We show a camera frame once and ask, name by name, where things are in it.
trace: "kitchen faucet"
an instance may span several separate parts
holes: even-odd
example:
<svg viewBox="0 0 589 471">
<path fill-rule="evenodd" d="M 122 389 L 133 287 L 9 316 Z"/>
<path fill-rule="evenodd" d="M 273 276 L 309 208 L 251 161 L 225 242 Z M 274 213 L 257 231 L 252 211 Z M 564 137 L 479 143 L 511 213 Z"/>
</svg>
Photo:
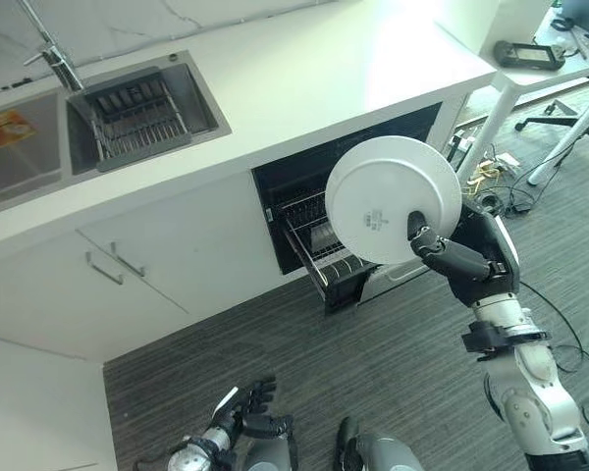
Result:
<svg viewBox="0 0 589 471">
<path fill-rule="evenodd" d="M 83 90 L 83 84 L 80 81 L 75 66 L 55 39 L 50 35 L 46 27 L 41 22 L 41 19 L 34 11 L 28 0 L 18 0 L 18 3 L 27 14 L 30 22 L 37 28 L 39 34 L 44 40 L 44 43 L 39 46 L 39 52 L 24 62 L 27 66 L 37 59 L 43 58 L 52 72 L 59 78 L 61 84 L 71 92 Z"/>
</svg>

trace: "cabinet door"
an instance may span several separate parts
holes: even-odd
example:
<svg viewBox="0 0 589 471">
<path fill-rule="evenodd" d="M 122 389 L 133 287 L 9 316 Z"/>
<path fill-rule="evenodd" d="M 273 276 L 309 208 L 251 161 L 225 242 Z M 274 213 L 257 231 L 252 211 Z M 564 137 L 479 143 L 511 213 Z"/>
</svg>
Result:
<svg viewBox="0 0 589 471">
<path fill-rule="evenodd" d="M 77 233 L 0 260 L 0 339 L 106 361 L 188 324 L 181 308 Z"/>
<path fill-rule="evenodd" d="M 0 471 L 116 471 L 100 365 L 0 340 Z"/>
<path fill-rule="evenodd" d="M 250 172 L 210 183 L 80 231 L 174 299 L 192 322 L 289 278 L 279 271 Z"/>
</svg>

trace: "cabinet handle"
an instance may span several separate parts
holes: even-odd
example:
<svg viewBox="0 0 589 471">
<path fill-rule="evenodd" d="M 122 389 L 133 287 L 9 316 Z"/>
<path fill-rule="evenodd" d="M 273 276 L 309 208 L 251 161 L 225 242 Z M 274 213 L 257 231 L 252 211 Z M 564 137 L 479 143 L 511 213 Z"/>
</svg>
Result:
<svg viewBox="0 0 589 471">
<path fill-rule="evenodd" d="M 120 263 L 122 263 L 125 267 L 127 267 L 129 270 L 131 270 L 132 272 L 134 272 L 139 277 L 144 278 L 146 276 L 146 269 L 144 267 L 139 267 L 138 268 L 135 265 L 132 265 L 131 263 L 129 263 L 125 258 L 123 258 L 118 253 L 116 242 L 111 242 L 111 253 L 112 253 L 112 255 L 114 256 L 114 258 L 116 260 L 118 260 Z"/>
<path fill-rule="evenodd" d="M 107 272 L 105 272 L 98 265 L 95 265 L 91 261 L 91 252 L 86 252 L 85 253 L 85 260 L 87 262 L 87 265 L 89 265 L 91 268 L 93 268 L 99 274 L 103 275 L 104 277 L 106 277 L 109 280 L 111 280 L 112 282 L 114 282 L 116 285 L 121 285 L 121 284 L 123 284 L 125 282 L 125 279 L 123 278 L 122 274 L 118 275 L 117 277 L 114 277 L 113 275 L 109 275 Z"/>
</svg>

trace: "white wall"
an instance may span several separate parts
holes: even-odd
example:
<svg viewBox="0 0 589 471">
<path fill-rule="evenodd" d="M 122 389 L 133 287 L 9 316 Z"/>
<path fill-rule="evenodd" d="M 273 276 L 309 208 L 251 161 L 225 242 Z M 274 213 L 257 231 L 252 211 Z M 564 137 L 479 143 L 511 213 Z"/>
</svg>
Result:
<svg viewBox="0 0 589 471">
<path fill-rule="evenodd" d="M 78 65 L 157 39 L 179 37 L 329 0 L 29 0 Z M 0 86 L 48 74 L 34 55 L 41 38 L 16 0 L 0 0 Z"/>
<path fill-rule="evenodd" d="M 116 471 L 101 366 L 0 340 L 0 471 Z"/>
</svg>

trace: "wire rack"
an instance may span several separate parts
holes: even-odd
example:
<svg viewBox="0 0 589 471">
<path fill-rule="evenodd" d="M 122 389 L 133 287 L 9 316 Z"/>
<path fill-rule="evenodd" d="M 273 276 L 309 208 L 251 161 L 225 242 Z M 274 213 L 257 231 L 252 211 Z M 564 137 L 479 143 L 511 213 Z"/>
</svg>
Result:
<svg viewBox="0 0 589 471">
<path fill-rule="evenodd" d="M 100 161 L 143 152 L 186 135 L 186 124 L 162 78 L 145 78 L 128 87 L 97 94 L 91 127 Z"/>
<path fill-rule="evenodd" d="M 342 245 L 325 212 L 325 192 L 314 194 L 282 207 L 288 230 L 315 267 L 323 284 L 372 265 L 353 255 Z"/>
</svg>

